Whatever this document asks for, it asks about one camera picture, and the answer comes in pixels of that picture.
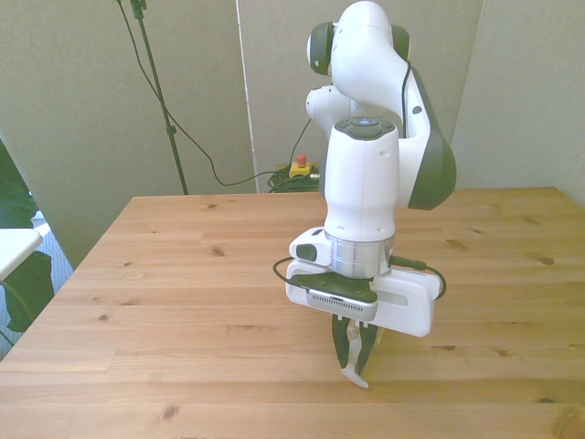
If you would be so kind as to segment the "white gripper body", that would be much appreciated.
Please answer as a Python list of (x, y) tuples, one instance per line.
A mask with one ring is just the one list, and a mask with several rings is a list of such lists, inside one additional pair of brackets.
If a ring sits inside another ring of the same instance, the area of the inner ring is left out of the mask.
[(286, 276), (286, 294), (296, 304), (415, 337), (424, 337), (431, 330), (432, 274), (392, 268), (373, 279), (350, 279), (295, 260)]

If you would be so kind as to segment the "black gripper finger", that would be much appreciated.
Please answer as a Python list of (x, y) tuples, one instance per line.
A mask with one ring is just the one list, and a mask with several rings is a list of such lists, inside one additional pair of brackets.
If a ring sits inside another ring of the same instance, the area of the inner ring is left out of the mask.
[(358, 334), (361, 341), (361, 348), (357, 357), (356, 373), (361, 375), (367, 364), (371, 351), (375, 346), (378, 335), (378, 326), (373, 324), (359, 323)]
[(332, 315), (332, 336), (335, 345), (337, 360), (343, 369), (348, 362), (348, 318)]

